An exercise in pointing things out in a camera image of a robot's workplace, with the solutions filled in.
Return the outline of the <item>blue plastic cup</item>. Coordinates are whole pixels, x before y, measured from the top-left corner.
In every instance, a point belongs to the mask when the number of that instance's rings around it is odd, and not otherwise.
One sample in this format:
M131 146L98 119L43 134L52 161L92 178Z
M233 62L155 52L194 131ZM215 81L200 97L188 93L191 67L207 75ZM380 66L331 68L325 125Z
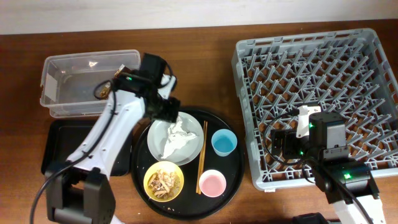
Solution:
M226 157L238 145L238 139L230 129L219 129L211 137L211 145L218 156Z

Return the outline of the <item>food scraps and shells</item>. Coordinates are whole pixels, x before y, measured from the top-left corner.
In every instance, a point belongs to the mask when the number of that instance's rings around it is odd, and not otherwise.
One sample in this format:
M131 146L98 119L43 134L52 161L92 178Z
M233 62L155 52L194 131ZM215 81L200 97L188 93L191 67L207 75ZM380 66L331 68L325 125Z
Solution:
M153 173L147 183L154 197L167 200L180 188L180 179L176 172L159 169Z

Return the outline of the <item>white napkin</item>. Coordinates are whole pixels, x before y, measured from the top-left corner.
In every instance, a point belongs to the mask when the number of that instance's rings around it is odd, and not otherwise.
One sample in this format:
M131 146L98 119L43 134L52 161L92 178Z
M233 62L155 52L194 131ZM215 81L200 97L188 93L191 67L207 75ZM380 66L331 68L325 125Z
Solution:
M195 139L197 135L192 132L186 132L182 129L183 121L178 117L175 123L167 128L167 140L164 146L164 152L161 159L171 156L177 149L184 147L187 142Z

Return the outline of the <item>pink plastic cup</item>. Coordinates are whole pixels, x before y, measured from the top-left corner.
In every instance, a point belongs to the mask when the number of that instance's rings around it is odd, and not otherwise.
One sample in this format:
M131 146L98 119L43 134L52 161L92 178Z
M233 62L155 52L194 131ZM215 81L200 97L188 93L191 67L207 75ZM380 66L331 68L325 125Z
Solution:
M206 170L200 176L199 189L207 197L219 197L226 190L226 179L218 170Z

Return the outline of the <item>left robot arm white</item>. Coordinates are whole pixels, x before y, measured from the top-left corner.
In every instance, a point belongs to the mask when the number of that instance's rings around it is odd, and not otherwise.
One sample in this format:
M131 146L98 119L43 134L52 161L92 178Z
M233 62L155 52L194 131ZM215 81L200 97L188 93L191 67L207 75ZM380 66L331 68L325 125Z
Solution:
M171 97L176 77L160 56L144 54L141 66L122 66L99 86L109 88L106 106L91 131L64 163L48 166L45 182L35 196L46 195L47 218L56 223L119 223L109 177L133 127L142 119L175 122L180 102Z

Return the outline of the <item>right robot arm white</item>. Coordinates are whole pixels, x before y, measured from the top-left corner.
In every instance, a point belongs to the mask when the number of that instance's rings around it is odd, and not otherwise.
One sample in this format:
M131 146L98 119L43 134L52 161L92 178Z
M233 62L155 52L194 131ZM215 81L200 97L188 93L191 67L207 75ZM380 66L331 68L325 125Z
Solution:
M350 158L344 118L317 112L306 123L308 135L272 130L272 148L282 152L285 166L308 165L315 185L326 195L341 223L385 223L379 189L370 168Z

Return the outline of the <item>yellow bowl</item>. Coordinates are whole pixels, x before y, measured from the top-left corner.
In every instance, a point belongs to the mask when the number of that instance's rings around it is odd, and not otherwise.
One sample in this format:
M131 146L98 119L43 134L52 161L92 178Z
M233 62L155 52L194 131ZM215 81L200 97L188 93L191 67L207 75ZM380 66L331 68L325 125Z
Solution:
M179 179L180 179L180 188L178 190L178 192L171 198L164 200L164 199L159 199L154 197L154 195L152 194L152 192L150 191L150 188L147 186L147 183L151 177L151 175L153 173L155 173L157 170L162 169L165 170L167 172L176 172ZM172 201L173 199L175 199L180 192L182 191L184 186L184 176L183 176L183 172L181 170L181 168L179 168L178 165L174 164L173 162L169 162L169 161L160 161L160 162L156 162L155 164L151 165L149 167L149 169L147 170L145 176L144 176L144 180L143 180L143 187L144 187L144 191L147 194L147 196L156 201L156 202L169 202Z

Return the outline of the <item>brown snack wrapper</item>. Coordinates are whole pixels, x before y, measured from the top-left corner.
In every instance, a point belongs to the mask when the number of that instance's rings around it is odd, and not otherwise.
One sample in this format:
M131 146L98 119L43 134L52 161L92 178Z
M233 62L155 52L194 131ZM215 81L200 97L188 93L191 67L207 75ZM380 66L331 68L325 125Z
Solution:
M103 83L100 83L94 90L94 96L95 98L99 100L107 99L109 93L111 92L111 81L115 80L120 76L122 72L125 73L130 73L132 70L130 68L127 68L125 65L121 65L116 73L114 74L114 77L111 80L104 81Z

